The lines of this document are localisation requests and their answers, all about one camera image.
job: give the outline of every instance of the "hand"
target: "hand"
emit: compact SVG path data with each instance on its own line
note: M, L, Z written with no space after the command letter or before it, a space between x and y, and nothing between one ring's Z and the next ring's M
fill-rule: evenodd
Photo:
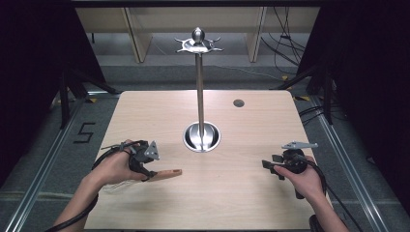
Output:
M142 173L133 172L129 168L130 155L126 152L120 152L104 159L88 176L104 185L114 185L127 180L141 181L147 179Z
M312 157L306 156L306 158L307 160L314 161ZM295 174L278 165L276 165L274 169L278 174L289 179L296 191L304 196L308 202L310 202L313 197L324 196L319 175L310 165L308 165L307 169L300 174Z

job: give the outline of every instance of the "metal ornament on top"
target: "metal ornament on top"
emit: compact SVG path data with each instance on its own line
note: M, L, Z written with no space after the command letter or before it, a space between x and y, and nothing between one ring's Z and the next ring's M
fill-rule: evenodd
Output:
M220 130L212 123L205 122L204 103L203 103L203 65L202 54L210 51L222 51L215 48L215 41L205 40L205 32L199 27L192 32L192 38L185 41L177 40L182 43L182 49L177 52L187 51L195 54L196 66L196 92L198 97L198 122L192 123L184 130L184 143L192 151L205 153L213 150L220 143Z

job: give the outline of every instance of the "right hand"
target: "right hand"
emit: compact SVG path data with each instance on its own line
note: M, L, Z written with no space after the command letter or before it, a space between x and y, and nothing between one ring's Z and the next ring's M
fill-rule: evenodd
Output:
M307 160L314 161L313 157L306 156L306 158ZM289 179L296 191L304 196L308 202L310 202L313 197L324 195L319 175L310 165L300 174L295 174L278 165L276 165L274 169L278 174Z

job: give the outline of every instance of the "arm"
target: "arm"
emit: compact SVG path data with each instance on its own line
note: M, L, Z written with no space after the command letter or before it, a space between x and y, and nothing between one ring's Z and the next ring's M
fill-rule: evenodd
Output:
M307 157L307 160L313 161L313 158ZM274 169L289 179L296 191L306 198L325 231L349 231L323 194L320 178L311 166L308 165L301 174L294 174L280 166L275 166Z
M81 213L96 197L104 185L116 184L126 180L144 180L147 177L133 172L128 167L129 155L125 152L114 154L102 161L92 172L85 176L73 198L66 206L54 225L69 220ZM82 231L87 217L62 231Z

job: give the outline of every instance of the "wrist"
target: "wrist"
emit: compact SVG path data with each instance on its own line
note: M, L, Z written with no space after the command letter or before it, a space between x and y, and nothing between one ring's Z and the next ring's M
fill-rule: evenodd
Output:
M312 207L315 205L321 205L323 202L328 202L328 199L323 192L317 192L316 194L306 196L306 200Z
M85 184L89 188L95 189L96 191L99 191L105 185L102 178L97 175L93 175L93 172L85 176L82 179L81 184Z

